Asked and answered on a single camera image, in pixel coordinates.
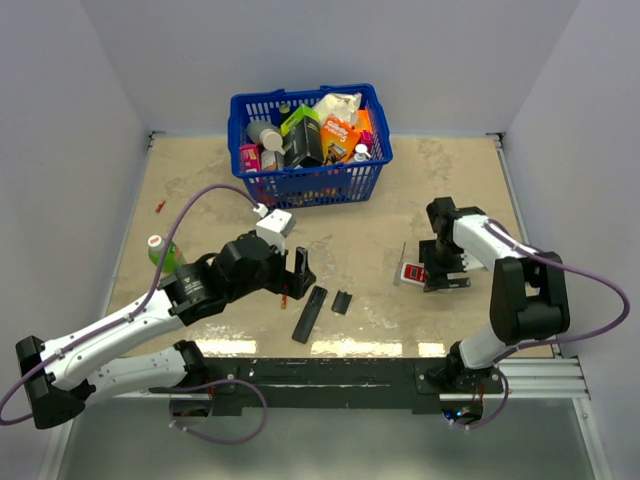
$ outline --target box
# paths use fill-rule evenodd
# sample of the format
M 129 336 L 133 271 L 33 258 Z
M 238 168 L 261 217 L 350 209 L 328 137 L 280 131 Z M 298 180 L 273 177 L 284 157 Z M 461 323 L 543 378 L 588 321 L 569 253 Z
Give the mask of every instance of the box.
M 280 126 L 284 139 L 284 166 L 319 167 L 324 163 L 318 114 L 301 105 Z
M 260 151 L 257 145 L 243 145 L 240 147 L 240 161 L 245 172 L 260 171 Z
M 369 112 L 366 109 L 358 110 L 358 121 L 355 125 L 355 130 L 360 134 L 360 140 L 358 143 L 362 143 L 367 146 L 367 150 L 371 152 L 373 150 L 373 128 L 371 128 L 371 118 Z
M 327 122 L 320 131 L 325 162 L 328 165 L 347 163 L 353 149 L 358 143 L 358 134 L 351 125 L 336 117 L 327 118 Z

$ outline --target blue plastic basket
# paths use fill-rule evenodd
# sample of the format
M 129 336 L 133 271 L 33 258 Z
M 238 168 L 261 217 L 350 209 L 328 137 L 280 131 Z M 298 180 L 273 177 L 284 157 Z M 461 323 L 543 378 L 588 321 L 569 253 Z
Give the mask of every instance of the blue plastic basket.
M 365 163 L 334 166 L 245 172 L 240 161 L 240 147 L 250 143 L 246 134 L 252 120 L 279 123 L 278 107 L 286 102 L 292 110 L 303 103 L 315 105 L 327 93 L 362 93 L 360 108 L 366 108 L 373 128 L 371 160 Z M 368 83 L 343 86 L 322 86 L 318 90 L 235 95 L 231 99 L 228 124 L 228 146 L 231 170 L 241 178 L 250 195 L 269 207 L 295 208 L 332 203 L 362 202 L 371 197 L 382 167 L 391 161 L 389 126 L 373 86 Z

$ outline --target bottle cap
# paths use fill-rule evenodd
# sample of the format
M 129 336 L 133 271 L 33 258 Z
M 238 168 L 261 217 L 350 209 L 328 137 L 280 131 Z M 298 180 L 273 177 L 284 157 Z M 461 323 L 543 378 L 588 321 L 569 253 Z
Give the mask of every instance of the bottle cap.
M 356 153 L 362 153 L 369 158 L 371 157 L 371 155 L 369 155 L 369 149 L 364 143 L 359 143 L 358 145 L 356 145 Z
M 272 152 L 279 152 L 284 155 L 284 150 L 282 149 L 282 136 L 272 130 L 271 128 L 265 128 L 260 132 L 260 143 L 267 150 L 271 150 Z
M 149 248 L 154 252 L 159 252 L 164 248 L 164 240 L 160 235 L 151 235 L 149 240 L 147 240 L 147 245 L 149 245 Z

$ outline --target green bottle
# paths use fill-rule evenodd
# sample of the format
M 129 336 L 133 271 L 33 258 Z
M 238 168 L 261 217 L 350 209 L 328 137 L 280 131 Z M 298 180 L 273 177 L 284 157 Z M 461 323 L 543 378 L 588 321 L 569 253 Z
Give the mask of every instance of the green bottle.
M 164 239 L 160 235 L 151 235 L 149 240 L 147 240 L 147 245 L 149 245 L 149 259 L 154 265 L 158 265 L 160 255 L 162 255 L 162 250 L 165 246 Z M 167 252 L 167 257 L 164 259 L 162 272 L 173 273 L 179 266 L 184 265 L 185 263 L 184 255 L 182 255 L 178 246 L 171 242 L 169 245 L 169 251 Z

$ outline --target pink box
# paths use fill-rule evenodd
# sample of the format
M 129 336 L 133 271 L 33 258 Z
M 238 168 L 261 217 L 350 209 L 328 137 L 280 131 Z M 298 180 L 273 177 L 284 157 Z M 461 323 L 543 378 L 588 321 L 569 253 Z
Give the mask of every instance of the pink box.
M 260 171 L 260 151 L 257 145 L 243 145 L 240 147 L 240 160 L 245 172 Z
M 371 134 L 371 132 L 363 130 L 360 134 L 360 141 L 358 143 L 365 144 L 367 146 L 367 150 L 369 151 L 369 153 L 371 153 L 371 150 L 373 150 L 373 135 Z

